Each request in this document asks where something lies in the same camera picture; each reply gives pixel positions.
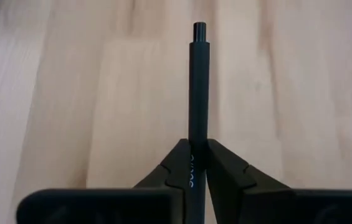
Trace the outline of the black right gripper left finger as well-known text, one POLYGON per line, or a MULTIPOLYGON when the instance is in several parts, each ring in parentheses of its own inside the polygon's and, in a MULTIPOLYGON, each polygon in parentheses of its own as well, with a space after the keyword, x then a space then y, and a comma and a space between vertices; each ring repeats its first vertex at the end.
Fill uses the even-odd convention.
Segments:
POLYGON ((44 189, 26 196, 17 224, 189 224, 191 148, 181 139, 143 180, 126 189, 44 189))

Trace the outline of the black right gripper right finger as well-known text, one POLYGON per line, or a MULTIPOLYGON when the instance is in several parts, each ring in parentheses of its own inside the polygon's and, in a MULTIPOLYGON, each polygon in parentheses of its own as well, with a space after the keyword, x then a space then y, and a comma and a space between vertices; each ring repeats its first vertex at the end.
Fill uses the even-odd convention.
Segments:
POLYGON ((352 224, 352 190, 293 189, 214 139, 208 147, 217 224, 352 224))

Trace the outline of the black pen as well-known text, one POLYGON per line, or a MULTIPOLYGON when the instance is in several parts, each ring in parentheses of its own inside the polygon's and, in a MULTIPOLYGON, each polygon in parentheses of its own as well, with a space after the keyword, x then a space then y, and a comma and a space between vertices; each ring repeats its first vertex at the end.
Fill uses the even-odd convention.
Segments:
POLYGON ((206 40, 206 23, 195 22, 193 41, 189 44, 190 224, 204 224, 205 221, 209 64, 210 43, 206 40))

